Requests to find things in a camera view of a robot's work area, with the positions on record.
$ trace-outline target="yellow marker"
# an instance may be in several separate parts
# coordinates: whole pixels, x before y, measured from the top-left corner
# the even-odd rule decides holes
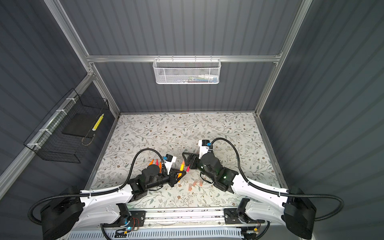
[[[183,171],[184,165],[185,165],[185,162],[183,161],[183,163],[181,164],[181,167],[180,167],[180,171]]]
[[[99,117],[99,120],[97,120],[95,126],[93,126],[92,131],[96,131],[96,129],[97,129],[97,127],[100,125],[101,120],[103,119],[103,117],[104,117],[104,113]]]

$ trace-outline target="orange marker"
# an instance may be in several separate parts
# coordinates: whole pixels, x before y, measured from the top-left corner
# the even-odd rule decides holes
[[[180,171],[183,171],[184,166],[185,166],[185,162],[183,161],[183,163],[181,164],[181,167],[180,167]]]

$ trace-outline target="floral tabletop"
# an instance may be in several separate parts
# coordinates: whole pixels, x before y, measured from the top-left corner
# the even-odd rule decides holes
[[[92,189],[122,184],[135,154],[150,147],[162,156],[177,157],[174,168],[180,168],[182,152],[199,152],[198,140],[217,137],[230,140],[240,154],[247,177],[274,187],[278,181],[252,113],[203,114],[138,114],[121,115],[113,136],[93,180]],[[223,166],[238,171],[235,152],[224,141],[217,141],[214,153]],[[150,161],[159,157],[142,152],[135,162],[132,177],[141,173]],[[130,202],[130,208],[224,207],[237,206],[244,197],[223,192],[200,178],[198,170],[190,170],[175,187],[164,185],[147,196]]]

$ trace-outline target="black wire basket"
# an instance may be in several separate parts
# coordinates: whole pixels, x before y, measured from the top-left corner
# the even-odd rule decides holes
[[[108,101],[76,95],[45,128],[35,131],[24,145],[41,159],[58,162],[80,163],[97,134],[103,117],[109,111]]]

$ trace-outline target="wire basket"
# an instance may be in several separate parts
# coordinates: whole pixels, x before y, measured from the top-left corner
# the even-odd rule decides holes
[[[153,70],[158,84],[217,84],[221,62],[165,62],[155,59]]]
[[[29,142],[30,136],[24,145],[43,160],[80,163],[99,124],[103,124],[104,114],[109,111],[108,101],[104,98],[76,95],[63,109],[56,111],[59,114],[53,121],[45,129],[38,130],[40,137],[35,142]],[[78,126],[79,123],[78,129],[82,133],[68,132],[69,126]],[[82,128],[85,123],[90,127]]]

